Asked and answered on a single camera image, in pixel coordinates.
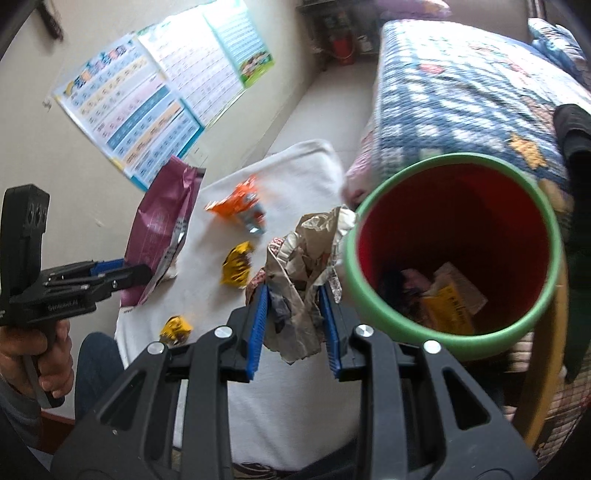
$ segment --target silver screw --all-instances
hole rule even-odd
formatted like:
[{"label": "silver screw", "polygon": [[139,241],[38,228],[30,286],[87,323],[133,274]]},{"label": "silver screw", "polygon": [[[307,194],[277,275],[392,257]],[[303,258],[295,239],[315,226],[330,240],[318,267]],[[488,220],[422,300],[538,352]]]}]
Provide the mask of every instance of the silver screw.
[{"label": "silver screw", "polygon": [[148,353],[150,355],[160,355],[164,352],[164,344],[160,342],[152,342],[148,345]]},{"label": "silver screw", "polygon": [[217,327],[214,334],[217,338],[230,338],[232,336],[232,329],[228,326]]},{"label": "silver screw", "polygon": [[357,325],[355,333],[360,337],[369,338],[374,334],[374,329],[369,325]]},{"label": "silver screw", "polygon": [[435,355],[436,353],[441,352],[441,344],[436,340],[427,340],[423,344],[423,349],[427,353],[432,353],[433,355]]}]

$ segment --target green rim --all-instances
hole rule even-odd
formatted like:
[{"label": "green rim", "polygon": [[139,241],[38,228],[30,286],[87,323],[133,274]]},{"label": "green rim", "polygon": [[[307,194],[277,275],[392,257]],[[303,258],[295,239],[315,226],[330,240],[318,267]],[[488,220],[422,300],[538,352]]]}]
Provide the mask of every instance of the green rim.
[{"label": "green rim", "polygon": [[[519,184],[538,207],[548,232],[548,243],[550,246],[546,282],[534,306],[520,320],[512,325],[497,332],[474,336],[436,332],[400,315],[386,304],[369,285],[367,280],[365,280],[357,259],[357,243],[363,223],[384,193],[405,179],[424,170],[464,163],[492,168]],[[437,340],[460,360],[486,358],[501,353],[519,341],[520,338],[534,327],[536,321],[546,311],[554,296],[561,258],[562,240],[558,222],[544,193],[513,165],[489,155],[474,153],[454,153],[431,157],[405,168],[403,171],[383,182],[359,207],[357,225],[348,235],[345,248],[347,285],[363,321],[373,324],[390,335],[394,340],[400,342],[420,345],[427,339]]]}]

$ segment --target yellow wrapper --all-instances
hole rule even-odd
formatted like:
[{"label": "yellow wrapper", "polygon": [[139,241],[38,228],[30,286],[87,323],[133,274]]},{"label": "yellow wrapper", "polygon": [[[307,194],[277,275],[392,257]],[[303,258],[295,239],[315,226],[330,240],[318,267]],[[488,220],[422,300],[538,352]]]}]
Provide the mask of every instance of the yellow wrapper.
[{"label": "yellow wrapper", "polygon": [[170,317],[160,331],[160,341],[168,346],[182,345],[192,331],[193,327],[183,317]]},{"label": "yellow wrapper", "polygon": [[222,283],[237,288],[246,287],[251,272],[253,250],[250,242],[243,242],[232,248],[222,265]]},{"label": "yellow wrapper", "polygon": [[474,335],[472,317],[453,282],[443,287],[436,295],[421,298],[438,332],[454,335]]}]

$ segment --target purple snack bag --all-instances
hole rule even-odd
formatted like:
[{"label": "purple snack bag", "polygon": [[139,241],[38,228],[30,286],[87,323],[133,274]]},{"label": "purple snack bag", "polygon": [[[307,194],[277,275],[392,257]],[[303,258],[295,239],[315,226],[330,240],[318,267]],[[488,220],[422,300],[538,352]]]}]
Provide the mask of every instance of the purple snack bag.
[{"label": "purple snack bag", "polygon": [[146,264],[154,274],[145,287],[121,292],[121,306],[142,305],[183,248],[204,168],[190,167],[177,157],[156,175],[144,195],[131,227],[125,263]]}]

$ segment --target crumpled paper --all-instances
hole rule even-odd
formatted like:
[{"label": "crumpled paper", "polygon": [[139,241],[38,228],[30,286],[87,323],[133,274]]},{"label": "crumpled paper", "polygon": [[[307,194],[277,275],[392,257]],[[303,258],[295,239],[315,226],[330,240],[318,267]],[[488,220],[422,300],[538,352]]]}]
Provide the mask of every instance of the crumpled paper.
[{"label": "crumpled paper", "polygon": [[278,251],[267,248],[265,276],[272,308],[264,344],[288,364],[320,352],[324,330],[316,292],[328,281],[340,302],[342,289],[335,266],[342,256],[343,237],[354,227],[355,218],[345,206],[309,213]]}]

